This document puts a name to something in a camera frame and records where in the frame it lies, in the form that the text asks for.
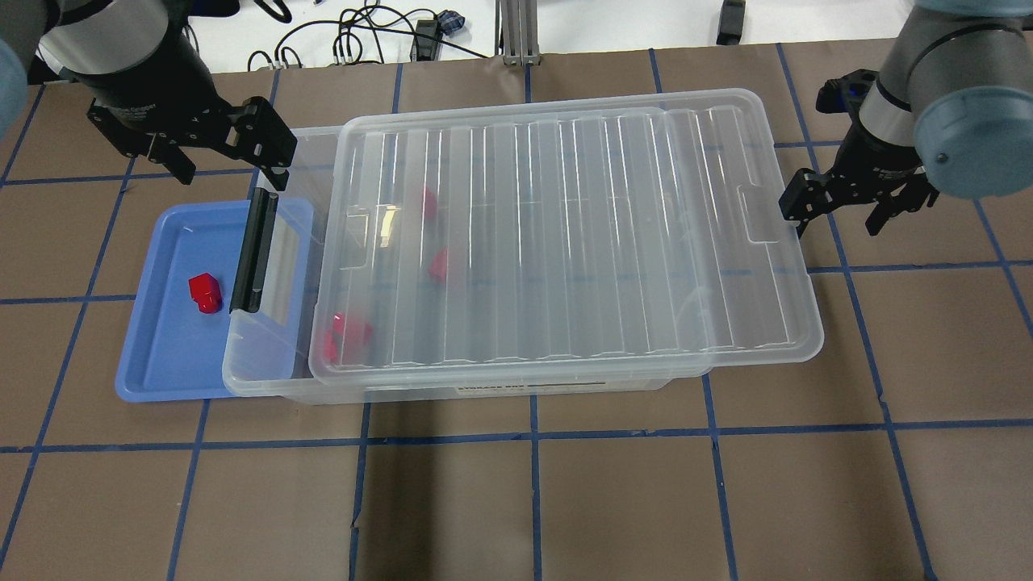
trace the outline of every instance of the label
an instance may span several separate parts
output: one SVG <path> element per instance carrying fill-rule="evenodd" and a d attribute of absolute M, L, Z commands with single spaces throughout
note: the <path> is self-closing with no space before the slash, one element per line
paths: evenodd
<path fill-rule="evenodd" d="M 520 395 L 537 393 L 574 393 L 602 391 L 634 391 L 646 390 L 652 381 L 589 381 L 587 384 L 524 384 L 508 386 L 477 386 L 456 388 L 456 393 L 464 396 L 483 397 L 493 395 Z"/>
<path fill-rule="evenodd" d="M 121 117 L 126 121 L 145 121 L 151 111 L 158 105 L 151 103 L 144 106 L 109 106 L 107 108 L 116 117 Z"/>

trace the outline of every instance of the red block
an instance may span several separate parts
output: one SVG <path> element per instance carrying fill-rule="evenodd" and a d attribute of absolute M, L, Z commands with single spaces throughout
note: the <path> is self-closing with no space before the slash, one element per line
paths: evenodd
<path fill-rule="evenodd" d="M 424 188 L 424 221 L 429 222 L 438 215 L 438 196 Z"/>
<path fill-rule="evenodd" d="M 334 313 L 331 330 L 323 335 L 323 359 L 341 364 L 361 363 L 372 337 L 373 326 L 362 317 Z"/>
<path fill-rule="evenodd" d="M 431 278 L 437 280 L 441 284 L 445 283 L 448 279 L 448 248 L 442 248 L 438 250 L 438 253 L 431 261 L 431 268 L 427 269 L 427 274 L 431 275 Z"/>
<path fill-rule="evenodd" d="M 190 298 L 197 303 L 197 310 L 205 314 L 218 312 L 222 306 L 222 290 L 214 276 L 206 272 L 187 282 L 190 285 Z"/>

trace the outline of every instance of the black connector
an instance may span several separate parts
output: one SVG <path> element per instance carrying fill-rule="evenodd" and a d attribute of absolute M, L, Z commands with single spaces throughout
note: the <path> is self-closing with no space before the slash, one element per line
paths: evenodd
<path fill-rule="evenodd" d="M 437 19 L 416 21 L 416 33 L 432 38 L 413 36 L 409 60 L 412 62 L 438 60 L 438 53 L 441 52 L 441 37 L 444 34 L 441 30 L 441 23 Z"/>
<path fill-rule="evenodd" d="M 739 44 L 746 21 L 746 0 L 724 0 L 717 29 L 718 44 Z"/>

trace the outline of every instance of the cable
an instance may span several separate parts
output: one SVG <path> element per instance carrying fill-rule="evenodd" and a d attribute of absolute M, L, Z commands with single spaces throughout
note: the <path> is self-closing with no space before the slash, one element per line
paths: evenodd
<path fill-rule="evenodd" d="M 258 55 L 261 55 L 261 56 L 265 57 L 265 62 L 269 63 L 269 67 L 273 68 L 273 58 L 269 56 L 269 53 L 267 53 L 265 51 L 255 51 L 255 52 L 251 53 L 250 57 L 248 57 L 248 71 L 249 72 L 251 71 L 251 61 L 254 60 L 254 58 L 257 57 Z"/>
<path fill-rule="evenodd" d="M 183 35 L 187 37 L 187 40 L 193 44 L 194 52 L 200 55 L 200 45 L 197 42 L 197 33 L 194 32 L 193 27 L 190 23 L 184 23 L 183 25 Z"/>
<path fill-rule="evenodd" d="M 495 45 L 495 56 L 502 54 L 502 2 L 495 0 L 495 32 L 498 34 L 499 43 Z"/>
<path fill-rule="evenodd" d="M 338 41 L 341 39 L 342 36 L 348 36 L 349 47 L 348 47 L 347 58 L 345 57 L 345 55 L 343 54 L 343 52 L 338 52 L 338 49 L 337 49 L 338 48 Z M 363 59 L 363 52 L 364 52 L 364 50 L 363 50 L 363 40 L 358 36 L 355 36 L 355 33 L 351 32 L 350 30 L 345 30 L 340 35 L 338 35 L 337 39 L 334 41 L 334 58 L 335 59 L 340 59 L 340 60 L 344 61 L 343 64 L 350 64 L 350 63 L 348 63 L 348 58 L 351 57 L 350 41 L 351 41 L 352 38 L 354 38 L 355 42 L 358 43 L 358 55 L 355 57 L 355 60 L 352 61 L 352 62 L 357 62 L 357 61 L 359 61 L 359 60 Z"/>
<path fill-rule="evenodd" d="M 379 6 L 379 4 L 377 4 L 376 6 L 378 6 L 380 8 L 386 8 L 386 6 Z M 305 24 L 300 24 L 300 25 L 295 26 L 294 28 L 290 29 L 286 34 L 283 35 L 283 37 L 280 38 L 280 40 L 276 43 L 276 48 L 273 50 L 273 54 L 280 54 L 280 49 L 283 48 L 283 44 L 284 44 L 284 42 L 287 41 L 287 38 L 289 38 L 293 34 L 298 33 L 300 30 L 303 30 L 303 29 L 308 28 L 310 26 L 319 25 L 319 24 L 334 24 L 334 25 L 338 25 L 338 27 L 340 27 L 341 26 L 341 21 L 339 21 L 339 20 L 336 20 L 336 21 L 317 20 L 317 21 L 310 21 L 310 22 L 307 22 Z M 447 40 L 442 40 L 442 39 L 439 39 L 439 38 L 435 38 L 434 36 L 431 36 L 429 34 L 422 34 L 422 33 L 414 32 L 414 31 L 410 31 L 410 30 L 395 30 L 395 29 L 392 29 L 392 28 L 369 27 L 369 26 L 363 26 L 363 25 L 359 25 L 359 24 L 351 24 L 349 27 L 350 28 L 357 28 L 357 29 L 361 29 L 361 30 L 371 30 L 371 31 L 372 30 L 376 30 L 377 32 L 388 32 L 390 34 L 405 34 L 405 35 L 413 36 L 413 37 L 416 37 L 416 38 L 427 38 L 428 40 L 432 40 L 432 41 L 437 42 L 439 44 L 444 44 L 445 47 L 451 47 L 452 49 L 456 49 L 457 51 L 462 51 L 463 53 L 466 53 L 468 55 L 472 55 L 474 57 L 479 57 L 479 58 L 482 58 L 482 59 L 489 58 L 487 55 L 482 55 L 482 54 L 480 54 L 480 53 L 478 53 L 476 51 L 471 51 L 470 49 L 467 49 L 466 47 L 461 47 L 459 44 L 456 44 L 455 42 L 449 42 Z"/>
<path fill-rule="evenodd" d="M 280 49 L 280 61 L 283 62 L 283 65 L 287 66 L 287 51 L 293 53 L 294 60 L 298 61 L 298 68 L 305 68 L 305 65 L 302 64 L 302 57 L 299 57 L 298 51 L 291 49 L 290 47 Z"/>
<path fill-rule="evenodd" d="M 395 19 L 394 21 L 392 21 L 392 22 L 389 22 L 387 24 L 377 24 L 377 23 L 373 22 L 372 18 L 367 17 L 366 18 L 366 22 L 370 23 L 370 26 L 375 26 L 377 28 L 388 28 L 388 27 L 395 26 L 396 24 L 398 24 L 400 22 L 405 22 L 406 26 L 408 26 L 409 30 L 411 30 L 412 32 L 416 31 L 416 27 L 413 26 L 412 25 L 412 21 L 409 20 L 409 14 L 411 14 L 413 12 L 417 12 L 419 10 L 427 10 L 427 8 L 416 8 L 415 10 L 410 10 L 409 13 L 403 14 L 402 12 L 396 10 L 395 8 L 392 8 L 389 6 L 381 6 L 380 4 L 370 5 L 370 6 L 364 6 L 362 9 L 363 10 L 369 9 L 370 10 L 370 16 L 372 16 L 373 11 L 375 11 L 375 10 L 387 10 L 388 12 L 390 12 L 390 13 L 393 13 L 393 14 L 395 14 L 395 16 L 398 17 L 397 19 Z"/>
<path fill-rule="evenodd" d="M 357 24 L 353 25 L 353 26 L 354 26 L 354 28 L 361 28 L 363 30 L 373 30 L 372 28 L 370 28 L 368 26 L 359 26 Z M 468 55 L 473 55 L 475 57 L 480 57 L 482 59 L 489 58 L 488 55 L 481 55 L 480 53 L 478 53 L 476 51 L 471 51 L 470 49 L 467 49 L 466 47 L 460 47 L 459 44 L 456 44 L 455 42 L 449 42 L 447 40 L 439 40 L 438 38 L 435 38 L 435 37 L 431 36 L 430 34 L 422 34 L 422 33 L 419 33 L 419 32 L 410 32 L 408 30 L 395 30 L 393 28 L 381 28 L 380 32 L 390 32 L 392 34 L 408 34 L 408 35 L 411 35 L 411 36 L 415 36 L 417 38 L 427 38 L 428 40 L 433 40 L 433 41 L 437 42 L 438 44 L 444 44 L 445 47 L 451 47 L 452 49 L 456 49 L 458 51 L 462 51 L 462 52 L 464 52 L 464 53 L 466 53 Z"/>
<path fill-rule="evenodd" d="M 387 24 L 371 23 L 371 24 L 375 24 L 376 26 L 383 26 L 383 27 L 395 26 L 396 24 L 398 24 L 398 23 L 400 23 L 402 21 L 408 21 L 409 17 L 411 17 L 412 14 L 415 14 L 416 12 L 429 12 L 432 17 L 435 17 L 435 18 L 437 18 L 437 16 L 438 16 L 437 12 L 435 12 L 434 10 L 432 10 L 430 8 L 416 8 L 416 9 L 413 9 L 413 10 L 409 10 L 408 12 L 406 12 L 404 14 L 402 12 L 396 10 L 395 8 L 392 8 L 389 6 L 381 6 L 380 4 L 370 4 L 369 6 L 364 6 L 363 8 L 377 8 L 377 9 L 380 9 L 380 10 L 387 10 L 387 11 L 394 12 L 395 14 L 398 16 L 397 19 L 395 19 L 394 21 L 392 21 L 392 22 L 389 22 Z"/>
<path fill-rule="evenodd" d="M 375 24 L 370 19 L 369 11 L 372 10 L 372 9 L 376 9 L 376 8 L 377 8 L 376 5 L 370 4 L 370 5 L 364 5 L 358 10 L 355 10 L 353 8 L 346 8 L 346 9 L 344 9 L 344 10 L 341 11 L 341 16 L 338 17 L 338 21 L 340 22 L 340 24 L 337 27 L 337 33 L 338 34 L 337 34 L 337 38 L 334 40 L 334 47 L 333 47 L 334 51 L 335 51 L 335 55 L 338 54 L 338 53 L 340 53 L 341 54 L 341 58 L 344 59 L 344 52 L 345 52 L 345 49 L 347 49 L 348 57 L 350 58 L 351 57 L 351 39 L 354 38 L 358 42 L 358 45 L 359 45 L 358 56 L 355 57 L 355 60 L 356 61 L 362 60 L 362 58 L 363 58 L 363 49 L 362 49 L 363 42 L 362 42 L 362 40 L 358 39 L 357 35 L 355 35 L 354 33 L 351 32 L 351 25 L 354 24 L 355 19 L 357 19 L 359 16 L 362 16 L 366 20 L 366 22 L 370 23 L 371 25 Z M 350 21 L 345 22 L 344 16 L 346 13 L 348 13 L 348 12 L 354 12 L 355 17 L 352 18 Z M 345 27 L 347 27 L 347 29 L 348 29 L 347 30 L 348 42 L 347 42 L 346 45 L 344 45 L 344 44 L 341 43 L 341 37 L 344 36 L 345 32 L 346 32 L 345 31 Z M 376 42 L 376 44 L 377 44 L 377 54 L 380 56 L 380 62 L 383 63 L 384 62 L 384 51 L 383 51 L 383 48 L 380 45 L 380 36 L 377 35 L 377 31 L 375 31 L 375 30 L 373 31 L 373 41 Z"/>
<path fill-rule="evenodd" d="M 283 0 L 273 0 L 273 4 L 276 4 L 276 7 L 280 9 L 279 12 L 271 8 L 270 5 L 265 3 L 265 0 L 255 0 L 255 4 L 257 4 L 262 10 L 265 10 L 267 14 L 273 17 L 273 20 L 282 22 L 283 24 L 290 24 L 290 21 L 294 20 L 294 18 L 290 14 L 290 8 L 283 3 Z"/>

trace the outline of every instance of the blue tray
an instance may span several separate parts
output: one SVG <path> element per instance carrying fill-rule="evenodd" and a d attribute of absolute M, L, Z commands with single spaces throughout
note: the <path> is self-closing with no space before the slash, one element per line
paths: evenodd
<path fill-rule="evenodd" d="M 290 215 L 307 216 L 308 224 L 288 219 L 288 225 L 311 230 L 311 206 L 281 200 Z M 229 298 L 233 290 L 249 202 L 187 204 L 166 210 L 155 224 L 122 348 L 115 389 L 131 402 L 236 397 L 222 383 L 222 358 L 229 333 Z M 308 255 L 308 236 L 301 236 L 300 256 Z M 219 281 L 222 307 L 205 314 L 190 299 L 187 280 L 211 273 Z M 304 273 L 304 265 L 298 272 Z M 291 318 L 300 314 L 290 309 Z M 288 325 L 295 331 L 298 320 Z M 283 377 L 293 372 L 286 358 Z"/>

